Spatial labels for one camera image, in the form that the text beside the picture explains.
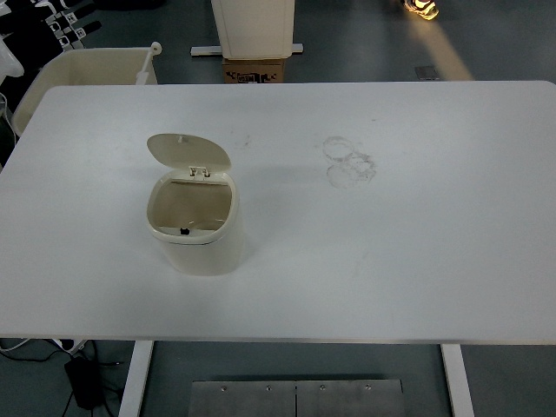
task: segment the small trash can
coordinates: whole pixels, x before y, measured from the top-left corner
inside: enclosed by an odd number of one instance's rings
[[[234,270],[243,224],[226,151],[208,139],[178,134],[151,136],[147,146],[174,169],[156,183],[147,206],[149,230],[169,262],[190,275]]]

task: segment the floor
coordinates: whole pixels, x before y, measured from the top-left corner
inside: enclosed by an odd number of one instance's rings
[[[303,43],[305,50],[287,60],[286,83],[418,81],[415,67],[421,66],[434,66],[442,81],[556,83],[556,3],[437,4],[439,18],[425,22],[395,0],[297,0],[294,42]],[[161,43],[162,54],[154,61],[159,83],[222,82],[220,57],[189,55],[192,46],[218,44],[208,0],[167,0],[155,10],[97,11],[83,23],[91,20],[100,20],[103,27],[83,40],[87,48]],[[11,140],[5,133],[2,137]],[[1,342],[6,348],[18,341]],[[129,341],[98,342],[101,361],[123,362],[102,368],[107,386],[123,387],[132,348]],[[45,341],[30,341],[7,354],[37,359],[55,350]],[[91,343],[84,350],[90,357]],[[462,352],[475,415],[553,415],[556,347],[466,346]],[[63,369],[68,360],[66,354],[43,363],[0,357],[0,415],[63,415],[71,392]],[[436,346],[158,342],[142,416],[186,416],[192,381],[334,377],[400,379],[407,416],[451,415]],[[115,414],[117,395],[105,393]],[[90,412],[72,401],[66,415]],[[99,407],[93,415],[109,413]]]

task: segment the open lid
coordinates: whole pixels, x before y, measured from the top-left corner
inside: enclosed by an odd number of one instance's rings
[[[147,146],[158,162],[174,169],[206,168],[210,173],[232,167],[224,149],[198,136],[162,133],[151,136]]]

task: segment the white metal table leg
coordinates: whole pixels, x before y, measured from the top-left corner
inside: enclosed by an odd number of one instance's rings
[[[142,395],[149,376],[150,357],[154,341],[136,341],[129,364],[119,417],[138,417],[141,412]]]
[[[467,374],[460,345],[440,345],[453,417],[474,417]]]

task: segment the metal base plate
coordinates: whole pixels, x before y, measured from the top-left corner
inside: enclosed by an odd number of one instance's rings
[[[189,417],[402,417],[399,380],[196,381]]]

